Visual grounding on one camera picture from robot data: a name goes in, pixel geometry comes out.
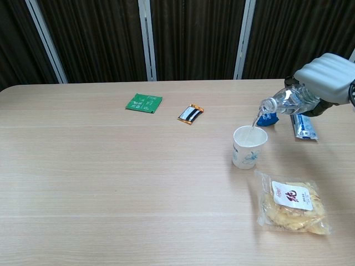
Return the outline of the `blue white toothpaste tube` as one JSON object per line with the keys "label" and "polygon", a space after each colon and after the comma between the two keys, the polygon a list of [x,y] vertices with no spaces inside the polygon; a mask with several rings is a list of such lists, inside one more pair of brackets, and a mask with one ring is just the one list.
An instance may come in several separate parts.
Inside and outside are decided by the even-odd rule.
{"label": "blue white toothpaste tube", "polygon": [[301,140],[318,140],[318,134],[308,116],[302,114],[290,115],[295,138]]}

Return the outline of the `white paper cup blue flower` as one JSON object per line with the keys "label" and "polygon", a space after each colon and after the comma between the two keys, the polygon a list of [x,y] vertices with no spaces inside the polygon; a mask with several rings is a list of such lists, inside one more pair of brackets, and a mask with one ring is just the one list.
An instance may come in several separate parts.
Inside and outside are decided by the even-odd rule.
{"label": "white paper cup blue flower", "polygon": [[242,170],[254,168],[268,135],[259,127],[242,126],[233,134],[233,164]]}

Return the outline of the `blue cookie packet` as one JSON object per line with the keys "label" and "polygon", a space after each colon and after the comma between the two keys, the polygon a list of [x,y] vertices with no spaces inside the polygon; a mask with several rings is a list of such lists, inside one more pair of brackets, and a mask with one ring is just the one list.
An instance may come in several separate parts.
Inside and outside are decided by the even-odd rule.
{"label": "blue cookie packet", "polygon": [[276,113],[263,114],[258,119],[256,125],[259,127],[267,127],[276,124],[279,121]]}

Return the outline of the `clear bag of yellow chips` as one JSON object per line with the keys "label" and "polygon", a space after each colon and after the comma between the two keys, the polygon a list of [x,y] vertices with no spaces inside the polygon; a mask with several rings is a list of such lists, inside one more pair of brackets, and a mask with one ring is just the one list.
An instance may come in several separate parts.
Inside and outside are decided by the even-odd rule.
{"label": "clear bag of yellow chips", "polygon": [[276,231],[331,233],[328,215],[313,180],[254,172],[258,184],[258,224]]}

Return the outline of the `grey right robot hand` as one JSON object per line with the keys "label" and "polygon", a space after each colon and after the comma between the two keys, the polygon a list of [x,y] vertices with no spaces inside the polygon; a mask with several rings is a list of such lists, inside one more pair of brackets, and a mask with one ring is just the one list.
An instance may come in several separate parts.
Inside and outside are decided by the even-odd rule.
{"label": "grey right robot hand", "polygon": [[324,53],[284,80],[285,86],[300,84],[319,98],[319,103],[300,114],[315,117],[332,106],[351,104],[355,112],[355,63]]}

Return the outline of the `orange black snack bar wrapper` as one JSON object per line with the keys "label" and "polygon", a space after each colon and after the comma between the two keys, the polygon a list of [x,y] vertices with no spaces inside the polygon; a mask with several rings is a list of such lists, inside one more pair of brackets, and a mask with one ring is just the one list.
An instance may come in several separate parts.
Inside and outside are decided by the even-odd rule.
{"label": "orange black snack bar wrapper", "polygon": [[178,120],[191,125],[195,119],[204,112],[204,109],[196,104],[190,104],[179,116]]}

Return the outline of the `transparent plastic water bottle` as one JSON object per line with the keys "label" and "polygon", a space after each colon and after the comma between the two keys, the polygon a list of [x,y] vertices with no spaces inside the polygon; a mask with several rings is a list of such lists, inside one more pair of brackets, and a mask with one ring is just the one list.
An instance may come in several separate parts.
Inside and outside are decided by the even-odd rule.
{"label": "transparent plastic water bottle", "polygon": [[305,86],[293,84],[262,100],[260,111],[262,114],[302,114],[313,110],[319,102],[320,98]]}

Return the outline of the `green sachet packet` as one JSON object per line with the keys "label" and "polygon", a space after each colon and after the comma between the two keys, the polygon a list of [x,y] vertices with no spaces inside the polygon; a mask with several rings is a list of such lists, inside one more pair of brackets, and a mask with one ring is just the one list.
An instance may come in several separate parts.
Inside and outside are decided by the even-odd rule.
{"label": "green sachet packet", "polygon": [[160,96],[135,94],[125,108],[154,114],[162,100],[163,98]]}

